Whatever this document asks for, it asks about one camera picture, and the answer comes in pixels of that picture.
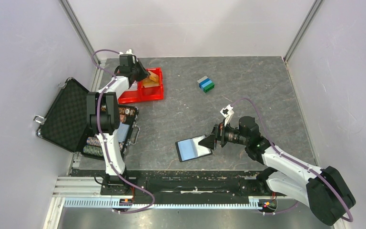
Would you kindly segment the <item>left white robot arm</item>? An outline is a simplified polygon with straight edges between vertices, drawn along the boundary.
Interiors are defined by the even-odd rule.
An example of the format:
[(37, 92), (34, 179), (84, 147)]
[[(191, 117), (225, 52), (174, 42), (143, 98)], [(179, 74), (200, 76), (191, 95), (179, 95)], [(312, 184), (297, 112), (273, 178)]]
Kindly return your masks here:
[(118, 99), (134, 82), (142, 81), (150, 73), (131, 50), (118, 55), (119, 66), (115, 71), (109, 72), (111, 80), (102, 89), (87, 94), (87, 124), (102, 147), (105, 160), (103, 186), (113, 188), (118, 194), (126, 194), (133, 187), (152, 196), (151, 192), (124, 177), (126, 165), (118, 141), (121, 124)]

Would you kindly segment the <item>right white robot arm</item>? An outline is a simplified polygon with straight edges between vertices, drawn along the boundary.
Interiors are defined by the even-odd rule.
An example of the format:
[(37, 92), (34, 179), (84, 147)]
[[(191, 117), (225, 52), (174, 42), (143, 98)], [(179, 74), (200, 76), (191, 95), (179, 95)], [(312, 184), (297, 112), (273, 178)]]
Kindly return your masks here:
[(252, 160), (267, 166), (257, 177), (259, 193), (280, 193), (301, 202), (328, 226), (339, 219), (353, 221), (350, 209), (356, 204), (356, 199), (336, 168), (314, 166), (286, 153), (262, 136), (259, 125), (251, 116), (241, 117), (236, 128), (222, 121), (199, 141), (200, 146), (211, 150), (218, 144), (224, 147), (227, 143), (245, 146)]

